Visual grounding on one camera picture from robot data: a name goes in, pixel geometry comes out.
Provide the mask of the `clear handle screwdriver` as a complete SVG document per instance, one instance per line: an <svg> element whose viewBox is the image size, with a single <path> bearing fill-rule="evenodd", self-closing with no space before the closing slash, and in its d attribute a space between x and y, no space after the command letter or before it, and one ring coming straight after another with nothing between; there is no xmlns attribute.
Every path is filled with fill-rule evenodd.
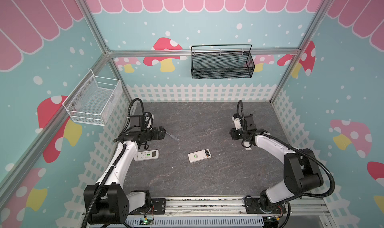
<svg viewBox="0 0 384 228"><path fill-rule="evenodd" d="M178 137L176 137L176 136L174 136L174 135L172 135L172 134L170 134L170 133L166 133L168 136L170 136L172 139L174 139L174 140L176 140L176 141L180 141L180 139L178 138Z"/></svg>

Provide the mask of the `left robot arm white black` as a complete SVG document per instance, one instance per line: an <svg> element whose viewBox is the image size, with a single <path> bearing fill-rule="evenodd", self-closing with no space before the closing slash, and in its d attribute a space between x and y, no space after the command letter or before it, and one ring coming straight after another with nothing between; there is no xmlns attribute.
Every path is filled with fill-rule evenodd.
<svg viewBox="0 0 384 228"><path fill-rule="evenodd" d="M123 224L128 227L128 215L139 212L143 216L154 211L150 191L135 190L128 195L124 192L124 182L129 167L139 153L140 147L148 148L149 141L163 140L164 127L155 128L154 117L150 112L140 115L128 113L126 123L114 139L116 152L106 171L94 185L84 190L86 213L81 226Z"/></svg>

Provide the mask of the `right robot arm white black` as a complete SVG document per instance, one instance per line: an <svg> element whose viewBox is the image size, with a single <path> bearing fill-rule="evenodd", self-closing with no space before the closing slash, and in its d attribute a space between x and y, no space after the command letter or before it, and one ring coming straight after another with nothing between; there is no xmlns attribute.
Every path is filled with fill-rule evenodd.
<svg viewBox="0 0 384 228"><path fill-rule="evenodd" d="M272 136L264 129L257 129L253 115L245 115L243 101L238 101L230 130L234 141L240 140L249 150L261 148L283 163L283 180L263 190L258 199L258 207L264 213L301 197L326 198L332 195L336 182L326 166L316 159L310 149L298 149Z"/></svg>

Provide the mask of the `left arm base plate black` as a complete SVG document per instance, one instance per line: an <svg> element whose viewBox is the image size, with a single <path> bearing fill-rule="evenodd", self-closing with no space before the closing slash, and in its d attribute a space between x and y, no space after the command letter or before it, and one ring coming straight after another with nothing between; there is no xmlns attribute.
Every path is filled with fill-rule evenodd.
<svg viewBox="0 0 384 228"><path fill-rule="evenodd" d="M152 198L151 205L149 208L139 208L130 213L130 215L164 215L166 209L166 199L163 198Z"/></svg>

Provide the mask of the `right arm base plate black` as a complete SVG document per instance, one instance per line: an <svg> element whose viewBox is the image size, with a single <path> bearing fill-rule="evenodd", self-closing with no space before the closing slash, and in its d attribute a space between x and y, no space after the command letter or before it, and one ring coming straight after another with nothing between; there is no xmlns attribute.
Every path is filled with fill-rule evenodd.
<svg viewBox="0 0 384 228"><path fill-rule="evenodd" d="M265 197L244 197L247 214L285 214L287 212L283 203L270 203Z"/></svg>

